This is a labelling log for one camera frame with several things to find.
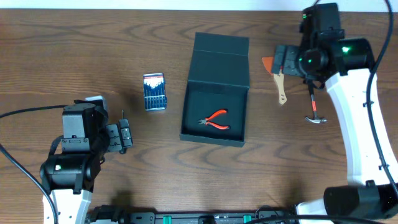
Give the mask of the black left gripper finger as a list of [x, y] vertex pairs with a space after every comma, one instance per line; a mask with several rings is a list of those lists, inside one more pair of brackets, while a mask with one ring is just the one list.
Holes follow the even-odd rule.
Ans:
[[127, 119], [119, 120], [119, 130], [120, 130], [119, 136], [121, 138], [121, 145], [122, 145], [122, 149], [119, 151], [119, 153], [125, 154], [127, 148], [132, 147], [133, 144], [129, 121]]
[[116, 124], [109, 124], [106, 126], [106, 132], [109, 136], [109, 146], [107, 148], [107, 152], [121, 151], [123, 147], [121, 144], [118, 126]]

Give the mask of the small hammer red black handle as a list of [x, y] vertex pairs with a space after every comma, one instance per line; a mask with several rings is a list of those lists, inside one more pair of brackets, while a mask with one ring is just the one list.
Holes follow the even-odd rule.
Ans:
[[327, 123], [328, 122], [327, 119], [319, 117], [318, 112], [317, 112], [317, 104], [315, 101], [315, 93], [314, 93], [315, 85], [313, 84], [313, 82], [311, 80], [305, 80], [304, 83], [307, 84], [307, 86], [308, 86], [308, 92], [310, 94], [312, 111], [313, 111], [313, 116], [312, 117], [306, 116], [305, 119], [308, 122], [313, 123], [313, 124]]

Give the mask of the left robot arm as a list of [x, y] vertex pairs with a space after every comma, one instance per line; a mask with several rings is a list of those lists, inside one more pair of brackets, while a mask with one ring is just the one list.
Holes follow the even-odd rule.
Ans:
[[129, 121], [122, 118], [109, 124], [108, 118], [102, 96], [64, 106], [63, 134], [53, 141], [40, 167], [44, 223], [124, 223], [128, 219], [120, 209], [97, 208], [87, 214], [105, 154], [124, 154], [132, 146]]

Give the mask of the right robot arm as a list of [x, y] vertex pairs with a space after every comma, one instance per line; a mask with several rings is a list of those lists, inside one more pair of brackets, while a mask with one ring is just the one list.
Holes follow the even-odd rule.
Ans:
[[[304, 9], [300, 45], [278, 45], [263, 58], [275, 82], [300, 77], [309, 91], [325, 89], [338, 115], [348, 185], [292, 213], [254, 216], [257, 223], [361, 223], [397, 213], [397, 160], [379, 106], [374, 58], [366, 39], [347, 39], [335, 3]], [[188, 74], [180, 139], [241, 147], [249, 90], [246, 37], [198, 32]]]

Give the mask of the orange scraper wooden handle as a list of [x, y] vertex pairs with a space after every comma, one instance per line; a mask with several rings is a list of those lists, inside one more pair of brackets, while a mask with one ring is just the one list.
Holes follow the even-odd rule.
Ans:
[[278, 102], [280, 105], [284, 105], [287, 101], [287, 97], [285, 94], [284, 90], [284, 74], [282, 73], [282, 70], [279, 70], [278, 73], [273, 73], [272, 72], [272, 65], [273, 65], [274, 58], [273, 57], [263, 57], [262, 62], [267, 70], [267, 72], [273, 76], [274, 82], [276, 84], [277, 90], [278, 90]]

